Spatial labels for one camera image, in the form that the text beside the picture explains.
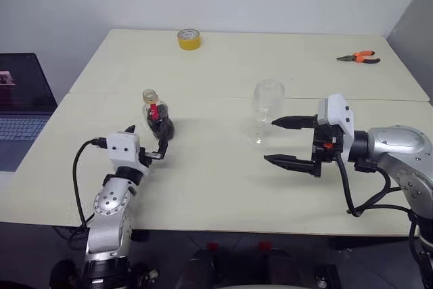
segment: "roll of tape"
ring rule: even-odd
[[[200,32],[192,28],[187,28],[186,30],[181,30],[177,33],[177,40],[179,42],[179,47],[184,50],[195,50],[202,44],[200,40]]]

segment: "table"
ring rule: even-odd
[[[374,50],[379,64],[337,57]],[[257,82],[281,81],[288,98],[428,101],[386,40],[376,35],[283,35],[203,32],[195,51],[176,32],[111,30],[71,93],[139,93],[162,97],[251,97]]]
[[[393,210],[346,214],[335,164],[324,164],[322,178],[280,169],[263,154],[293,154],[309,159],[311,130],[272,127],[269,147],[252,147],[245,137],[251,99],[164,98],[176,128],[166,159],[155,162],[141,182],[135,227],[292,234],[406,236],[409,222]],[[355,127],[411,125],[432,137],[427,102],[348,100]],[[286,99],[283,113],[317,112],[317,99]],[[141,94],[68,94],[26,155],[12,181],[0,191],[0,221],[78,225],[72,187],[72,161],[80,145],[137,125],[141,145],[157,148],[141,115]],[[78,164],[78,183],[86,215],[112,168],[106,151],[86,149]],[[383,186],[379,175],[348,166],[355,202]],[[400,192],[387,203],[407,203]]]

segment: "black cable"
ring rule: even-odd
[[[388,193],[395,192],[395,191],[401,191],[401,187],[394,186],[394,187],[390,188],[390,190],[388,191]]]
[[[418,266],[427,273],[431,273],[431,270],[422,263],[419,258],[417,249],[415,247],[415,230],[417,228],[417,223],[415,219],[412,219],[411,229],[409,230],[409,247],[411,249],[412,257],[415,259]]]
[[[94,218],[95,214],[92,213],[89,218],[86,219],[86,224]]]
[[[362,213],[364,210],[367,210],[369,206],[372,206],[377,201],[381,200],[386,194],[390,193],[391,188],[391,178],[389,175],[384,171],[383,169],[377,167],[376,171],[379,172],[384,178],[385,178],[385,185],[382,191],[376,193],[374,196],[372,196],[370,199],[365,201],[362,205],[355,208],[357,212]]]
[[[370,210],[370,209],[394,209],[394,210],[403,211],[405,213],[411,212],[408,208],[405,208],[403,206],[396,206],[393,204],[374,204],[373,206],[368,206],[367,208],[365,208],[365,210]]]
[[[89,230],[87,229],[87,222],[86,222],[86,218],[84,217],[83,208],[81,206],[80,194],[78,192],[78,184],[76,181],[76,166],[78,164],[78,160],[80,158],[81,153],[88,145],[92,144],[92,141],[93,140],[88,140],[80,147],[80,149],[75,155],[74,164],[72,165],[72,182],[74,183],[76,207],[78,209],[78,214],[80,215],[81,227],[84,229],[87,235],[89,234]]]
[[[336,152],[336,161],[338,168],[340,169],[341,180],[343,182],[344,197],[346,198],[347,207],[350,213],[354,217],[360,217],[361,214],[358,213],[353,205],[352,196],[350,194],[349,180],[347,177],[346,167],[344,167],[343,159],[341,159],[341,152]]]
[[[83,249],[85,249],[84,247],[79,248],[79,247],[75,247],[72,244],[73,244],[73,242],[78,242],[78,241],[86,240],[86,239],[87,239],[87,234],[85,232],[83,232],[82,229],[77,228],[72,232],[72,234],[68,238],[68,247],[71,250],[83,250]]]
[[[61,237],[61,238],[64,239],[64,240],[68,240],[68,237],[66,237],[64,234],[62,234],[62,233],[60,232],[60,230],[57,229],[56,226],[52,226],[52,227],[53,227],[54,231],[57,233],[57,235],[59,235],[59,237]]]

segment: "white wall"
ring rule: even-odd
[[[433,0],[412,0],[388,42],[433,104]]]
[[[0,52],[36,52],[61,99],[114,27],[387,35],[409,2],[0,0]]]

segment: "robotic arm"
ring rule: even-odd
[[[348,213],[360,217],[370,208],[399,208],[391,205],[374,205],[387,193],[402,190],[411,210],[407,210],[412,227],[409,232],[411,250],[420,266],[424,286],[433,286],[433,147],[421,131],[396,125],[372,128],[368,132],[354,131],[353,113],[340,94],[324,99],[316,116],[287,116],[272,122],[286,129],[313,128],[311,160],[295,156],[269,155],[265,159],[291,171],[321,175],[321,163],[336,161],[342,174]],[[355,163],[355,170],[383,174],[387,185],[379,194],[355,208],[350,197],[345,164]],[[390,189],[392,177],[399,188]],[[416,225],[423,252],[416,253],[413,237]]]
[[[138,187],[152,160],[164,158],[168,142],[160,139],[157,152],[140,147],[134,126],[91,143],[108,150],[115,174],[108,174],[93,201],[93,218],[85,255],[83,280],[86,288],[132,288],[129,246],[132,216]]]

